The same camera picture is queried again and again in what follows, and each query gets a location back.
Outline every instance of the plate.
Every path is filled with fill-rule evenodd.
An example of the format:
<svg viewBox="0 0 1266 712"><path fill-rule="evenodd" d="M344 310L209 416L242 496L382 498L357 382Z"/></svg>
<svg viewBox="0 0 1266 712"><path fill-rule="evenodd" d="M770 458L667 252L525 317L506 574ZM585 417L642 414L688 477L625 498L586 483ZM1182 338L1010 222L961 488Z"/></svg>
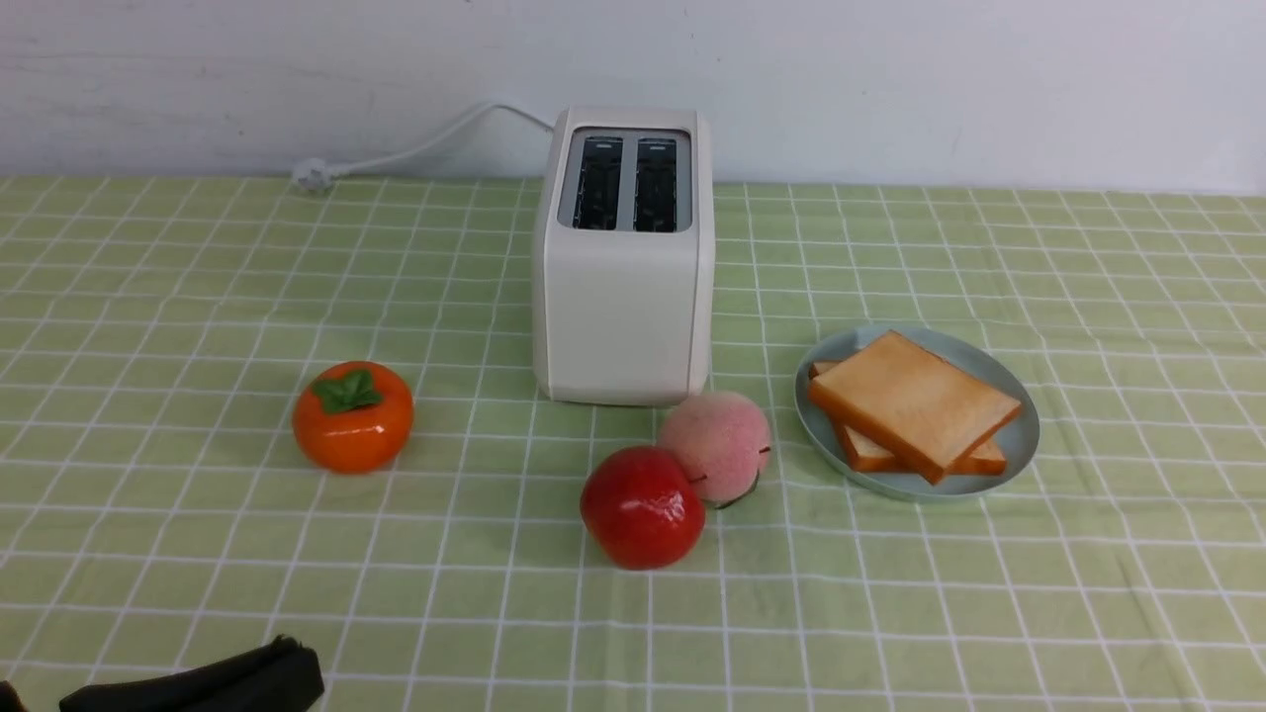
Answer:
<svg viewBox="0 0 1266 712"><path fill-rule="evenodd" d="M1006 470L1001 475L950 475L941 480L941 484L933 486L915 473L876 473L872 475L857 473L848 466L827 414L809 402L809 366L814 361L847 359L887 331L900 333L1024 405L1015 419L994 435L998 446L1006 455ZM809 440L833 467L861 486L905 502L961 500L1005 486L1028 467L1042 436L1042 424L1033 399L1024 384L1006 366L965 341L922 327L868 324L820 341L809 350L796 370L795 407L800 414L800 423L809 433Z"/></svg>

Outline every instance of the pink peach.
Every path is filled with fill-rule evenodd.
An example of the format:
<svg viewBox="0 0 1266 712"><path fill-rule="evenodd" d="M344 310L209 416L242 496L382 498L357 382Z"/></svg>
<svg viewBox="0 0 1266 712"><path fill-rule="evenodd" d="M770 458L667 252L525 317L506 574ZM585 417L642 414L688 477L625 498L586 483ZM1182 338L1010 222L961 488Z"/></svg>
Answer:
<svg viewBox="0 0 1266 712"><path fill-rule="evenodd" d="M749 398L708 391L668 413L657 445L677 457L700 499L724 508L756 488L770 460L770 423Z"/></svg>

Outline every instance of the stack of toast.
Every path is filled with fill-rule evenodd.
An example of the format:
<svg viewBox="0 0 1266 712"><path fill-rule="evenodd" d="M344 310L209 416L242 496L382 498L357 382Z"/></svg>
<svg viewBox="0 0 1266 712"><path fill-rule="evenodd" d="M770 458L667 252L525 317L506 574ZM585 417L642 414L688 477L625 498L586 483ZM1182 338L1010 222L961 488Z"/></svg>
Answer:
<svg viewBox="0 0 1266 712"><path fill-rule="evenodd" d="M857 473L1000 475L994 435L1023 404L895 331L843 361L810 366L809 400Z"/></svg>

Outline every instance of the toaster slot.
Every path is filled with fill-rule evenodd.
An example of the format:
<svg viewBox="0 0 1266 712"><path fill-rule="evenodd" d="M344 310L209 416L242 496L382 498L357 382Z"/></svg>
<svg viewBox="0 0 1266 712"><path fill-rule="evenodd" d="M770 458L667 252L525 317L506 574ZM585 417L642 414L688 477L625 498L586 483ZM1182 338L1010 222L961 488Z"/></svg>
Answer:
<svg viewBox="0 0 1266 712"><path fill-rule="evenodd" d="M576 208L571 227L615 229L620 199L620 163L624 139L609 136L585 138L580 155Z"/></svg>
<svg viewBox="0 0 1266 712"><path fill-rule="evenodd" d="M677 231L677 142L641 138L637 142L637 194L633 198L637 232Z"/></svg>

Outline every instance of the fake fruit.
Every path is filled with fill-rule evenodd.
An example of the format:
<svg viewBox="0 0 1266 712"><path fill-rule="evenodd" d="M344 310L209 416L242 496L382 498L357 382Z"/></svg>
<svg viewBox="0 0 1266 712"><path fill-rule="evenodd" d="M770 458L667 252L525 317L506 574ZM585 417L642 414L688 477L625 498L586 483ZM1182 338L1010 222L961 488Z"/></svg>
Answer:
<svg viewBox="0 0 1266 712"><path fill-rule="evenodd" d="M413 393L391 369L347 361L327 369L299 394L291 428L314 464L365 474L390 462L413 429Z"/></svg>
<svg viewBox="0 0 1266 712"><path fill-rule="evenodd" d="M668 413L656 445L681 462L700 499L724 509L756 489L770 462L770 423L743 394L700 393Z"/></svg>
<svg viewBox="0 0 1266 712"><path fill-rule="evenodd" d="M606 556L632 570L681 560L698 544L706 516L676 457L649 445L603 460L580 493L580 514Z"/></svg>

